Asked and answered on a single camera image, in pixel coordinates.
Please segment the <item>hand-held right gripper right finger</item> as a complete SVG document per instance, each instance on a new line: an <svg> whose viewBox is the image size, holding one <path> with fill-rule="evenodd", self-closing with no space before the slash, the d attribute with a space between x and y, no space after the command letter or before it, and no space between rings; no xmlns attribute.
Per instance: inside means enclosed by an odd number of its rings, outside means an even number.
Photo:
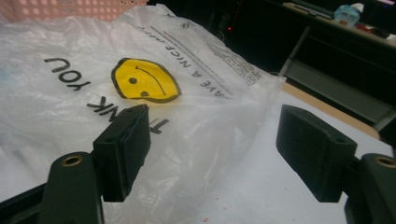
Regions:
<svg viewBox="0 0 396 224"><path fill-rule="evenodd" d="M314 114L283 105L276 148L320 203L346 194L347 224L396 224L396 159L368 153Z"/></svg>

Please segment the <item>light blue tissue pack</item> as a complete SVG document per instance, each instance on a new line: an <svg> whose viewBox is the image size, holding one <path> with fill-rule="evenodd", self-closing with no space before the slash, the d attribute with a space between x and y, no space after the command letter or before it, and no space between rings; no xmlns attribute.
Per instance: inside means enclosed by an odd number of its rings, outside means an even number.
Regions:
<svg viewBox="0 0 396 224"><path fill-rule="evenodd" d="M364 4L355 3L353 5L342 5L334 12L333 19L340 24L353 27L357 24L364 10Z"/></svg>

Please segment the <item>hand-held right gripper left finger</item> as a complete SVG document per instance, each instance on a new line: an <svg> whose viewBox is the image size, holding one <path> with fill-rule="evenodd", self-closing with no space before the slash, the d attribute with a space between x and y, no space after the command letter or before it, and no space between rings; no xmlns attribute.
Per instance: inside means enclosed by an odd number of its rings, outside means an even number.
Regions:
<svg viewBox="0 0 396 224"><path fill-rule="evenodd" d="M149 108L122 110L92 145L51 165L38 224L105 224L102 203L125 201L148 155Z"/></svg>

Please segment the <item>grey metal shelf frame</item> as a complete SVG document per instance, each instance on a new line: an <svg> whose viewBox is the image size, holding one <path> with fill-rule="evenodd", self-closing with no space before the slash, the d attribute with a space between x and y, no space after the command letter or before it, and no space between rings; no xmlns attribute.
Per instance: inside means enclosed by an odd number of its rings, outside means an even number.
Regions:
<svg viewBox="0 0 396 224"><path fill-rule="evenodd" d="M279 74L378 131L396 126L396 49L306 26Z"/></svg>

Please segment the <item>pink perforated plastic basket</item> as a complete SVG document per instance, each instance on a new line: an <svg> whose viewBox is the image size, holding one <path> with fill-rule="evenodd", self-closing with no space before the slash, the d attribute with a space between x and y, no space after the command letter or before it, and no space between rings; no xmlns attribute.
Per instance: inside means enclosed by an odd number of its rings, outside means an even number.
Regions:
<svg viewBox="0 0 396 224"><path fill-rule="evenodd" d="M149 0L0 0L0 16L6 21L46 21L80 16L112 21L131 7Z"/></svg>

